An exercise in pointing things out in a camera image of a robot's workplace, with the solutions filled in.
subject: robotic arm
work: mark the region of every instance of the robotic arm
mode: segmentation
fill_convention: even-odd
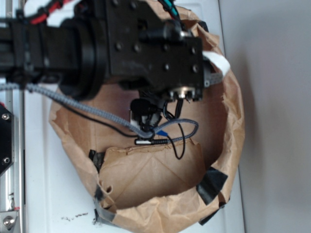
[[[17,12],[17,19],[0,20],[7,25],[0,28],[0,76],[7,82],[20,88],[58,83],[76,100],[92,99],[102,84],[138,90],[131,123],[144,132],[157,127],[161,115],[179,118],[183,99],[201,100],[215,83],[201,39],[183,25],[172,0],[159,0],[170,20],[159,19],[144,1],[82,0],[74,18],[46,26],[49,14],[67,2],[52,0],[32,17]],[[166,107],[175,100],[173,115]],[[153,136],[136,143],[152,144]]]

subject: black metal bracket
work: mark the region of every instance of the black metal bracket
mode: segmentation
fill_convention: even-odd
[[[0,105],[0,176],[13,163],[12,157],[12,123],[13,115]]]

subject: gray braided cable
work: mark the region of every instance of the gray braided cable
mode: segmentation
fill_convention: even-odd
[[[4,91],[4,90],[14,90],[14,89],[19,89],[19,85],[16,84],[16,83],[6,83],[6,84],[1,84],[0,85],[0,91]],[[193,124],[194,125],[194,130],[185,136],[185,138],[189,138],[189,137],[192,137],[193,135],[196,134],[197,130],[198,130],[198,126],[199,124],[194,121],[194,120],[190,120],[190,119],[174,119],[174,120],[171,120],[171,121],[167,121],[165,122],[164,124],[154,128],[154,131],[153,132],[144,132],[138,128],[136,128],[135,126],[131,125],[130,122],[128,122],[127,120],[119,117],[119,116],[116,116],[112,113],[109,113],[109,112],[106,112],[106,111],[103,111],[103,110],[100,110],[100,109],[97,109],[97,108],[94,108],[94,107],[91,107],[91,106],[88,106],[86,104],[82,104],[76,100],[73,100],[73,99],[70,99],[62,94],[59,94],[59,93],[56,93],[56,92],[53,92],[53,91],[50,91],[46,88],[43,88],[41,86],[38,86],[36,84],[32,84],[32,83],[29,83],[26,85],[26,89],[30,92],[37,92],[39,94],[42,94],[46,97],[49,97],[51,98],[52,100],[56,101],[56,102],[60,102],[60,103],[63,103],[63,104],[66,104],[66,105],[69,105],[73,108],[76,108],[76,109],[79,109],[79,110],[82,110],[84,112],[88,112],[88,113],[91,113],[93,115],[97,115],[99,117],[103,117],[105,119],[108,119],[108,120],[111,120],[115,123],[118,123],[122,126],[125,126],[127,128],[129,128],[131,131],[137,133],[137,135],[139,135],[140,137],[142,138],[151,138],[154,133],[158,133],[160,131],[162,131],[164,128],[170,126],[170,125],[173,125],[173,124],[178,124],[178,123],[190,123],[190,124]],[[174,138],[173,141],[176,142],[176,141],[180,141],[180,140],[183,140],[183,137],[178,137],[178,138]]]

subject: black housing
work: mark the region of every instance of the black housing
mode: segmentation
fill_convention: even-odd
[[[0,28],[0,75],[20,83],[58,83],[78,100],[93,98],[102,84],[174,99],[191,87],[202,98],[202,41],[179,21],[162,21],[148,3],[83,0],[59,28],[22,19]]]

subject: gray wall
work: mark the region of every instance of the gray wall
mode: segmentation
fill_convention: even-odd
[[[311,232],[311,1],[219,2],[245,105],[245,230]]]

